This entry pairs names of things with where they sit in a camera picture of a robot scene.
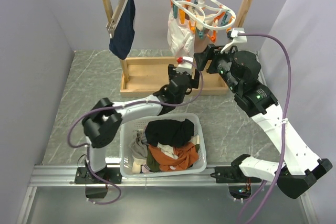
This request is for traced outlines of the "white clip hanger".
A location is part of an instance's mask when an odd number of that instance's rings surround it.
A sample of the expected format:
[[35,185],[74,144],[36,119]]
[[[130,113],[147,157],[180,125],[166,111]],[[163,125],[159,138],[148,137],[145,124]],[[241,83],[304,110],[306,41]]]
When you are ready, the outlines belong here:
[[200,39],[216,42],[217,32],[229,31],[235,21],[235,12],[217,0],[170,0],[173,17]]

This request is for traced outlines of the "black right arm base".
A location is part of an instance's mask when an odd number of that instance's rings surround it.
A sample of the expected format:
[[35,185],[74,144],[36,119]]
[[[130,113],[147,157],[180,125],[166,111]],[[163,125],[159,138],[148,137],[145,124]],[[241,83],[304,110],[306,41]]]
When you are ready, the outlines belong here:
[[246,177],[232,166],[216,166],[210,177],[214,178],[217,184],[227,184],[233,200],[240,201],[247,200],[252,195],[252,183],[261,183],[261,179]]

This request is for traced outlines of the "black underwear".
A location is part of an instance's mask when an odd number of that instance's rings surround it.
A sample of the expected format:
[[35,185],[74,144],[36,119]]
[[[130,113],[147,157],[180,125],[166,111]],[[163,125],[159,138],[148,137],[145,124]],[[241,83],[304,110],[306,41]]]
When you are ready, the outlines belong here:
[[155,120],[147,124],[145,136],[147,142],[157,147],[158,144],[171,147],[182,147],[194,136],[195,125],[189,119]]

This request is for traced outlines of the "pink beige underwear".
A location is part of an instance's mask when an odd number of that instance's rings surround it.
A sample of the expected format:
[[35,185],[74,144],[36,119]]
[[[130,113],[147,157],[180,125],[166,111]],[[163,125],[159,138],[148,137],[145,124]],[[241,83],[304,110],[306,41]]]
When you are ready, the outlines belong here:
[[194,20],[189,22],[189,27],[194,34],[192,57],[195,53],[202,52],[208,44],[216,41],[216,31],[211,31]]

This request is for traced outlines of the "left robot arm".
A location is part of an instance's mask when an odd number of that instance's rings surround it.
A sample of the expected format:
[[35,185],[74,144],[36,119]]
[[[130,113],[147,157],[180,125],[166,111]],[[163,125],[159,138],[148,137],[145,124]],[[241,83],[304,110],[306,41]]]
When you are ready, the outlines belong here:
[[111,102],[101,99],[81,121],[83,132],[87,138],[87,177],[93,183],[100,183],[106,176],[106,148],[113,141],[122,124],[147,116],[159,116],[184,106],[184,98],[191,90],[202,88],[204,78],[202,72],[192,70],[181,72],[181,67],[172,65],[173,77],[169,83],[153,94],[129,102]]

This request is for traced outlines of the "white underwear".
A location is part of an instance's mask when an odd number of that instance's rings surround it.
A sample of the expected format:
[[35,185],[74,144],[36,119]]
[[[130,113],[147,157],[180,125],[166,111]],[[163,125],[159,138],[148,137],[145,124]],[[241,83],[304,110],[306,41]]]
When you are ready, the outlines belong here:
[[168,19],[167,42],[172,55],[175,58],[193,57],[195,35],[187,24],[180,24],[178,18],[174,18],[171,9]]

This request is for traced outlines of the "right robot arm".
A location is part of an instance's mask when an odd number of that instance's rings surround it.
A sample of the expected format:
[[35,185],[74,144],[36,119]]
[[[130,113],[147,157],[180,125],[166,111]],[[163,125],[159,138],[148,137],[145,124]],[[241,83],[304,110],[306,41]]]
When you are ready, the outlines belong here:
[[320,158],[302,140],[293,126],[282,117],[283,110],[271,90],[259,80],[261,65],[257,56],[232,46],[229,52],[207,45],[195,53],[199,70],[217,73],[234,94],[237,105],[266,133],[279,152],[281,165],[242,154],[231,163],[229,182],[243,182],[248,177],[273,181],[289,198],[296,199],[325,175],[332,163]]

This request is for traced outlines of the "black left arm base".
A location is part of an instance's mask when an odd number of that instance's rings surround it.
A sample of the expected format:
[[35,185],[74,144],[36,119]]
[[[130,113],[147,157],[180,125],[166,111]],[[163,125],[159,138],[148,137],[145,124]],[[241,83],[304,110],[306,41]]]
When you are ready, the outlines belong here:
[[[94,174],[87,166],[78,167],[75,175],[75,185],[85,185],[85,196],[88,201],[97,205],[107,205],[116,202],[121,197],[121,189],[118,186],[121,184],[122,176],[120,169],[117,167],[105,167]],[[109,187],[117,190],[115,199],[109,202],[101,202],[107,194]]]

